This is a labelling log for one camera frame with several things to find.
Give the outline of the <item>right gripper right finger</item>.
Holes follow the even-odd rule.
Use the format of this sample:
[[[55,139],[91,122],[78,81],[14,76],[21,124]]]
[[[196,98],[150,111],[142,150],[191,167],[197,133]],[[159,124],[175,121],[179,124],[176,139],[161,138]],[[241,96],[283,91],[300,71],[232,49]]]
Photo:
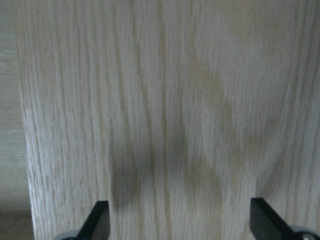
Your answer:
[[[261,197],[250,199],[250,230],[256,240],[297,240],[289,225]]]

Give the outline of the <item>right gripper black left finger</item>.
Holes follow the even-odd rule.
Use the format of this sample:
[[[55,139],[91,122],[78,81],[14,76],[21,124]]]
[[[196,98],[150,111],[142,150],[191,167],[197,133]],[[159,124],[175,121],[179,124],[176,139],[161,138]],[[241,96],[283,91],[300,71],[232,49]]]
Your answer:
[[[75,239],[108,240],[110,233],[109,202],[107,200],[101,200],[95,203]]]

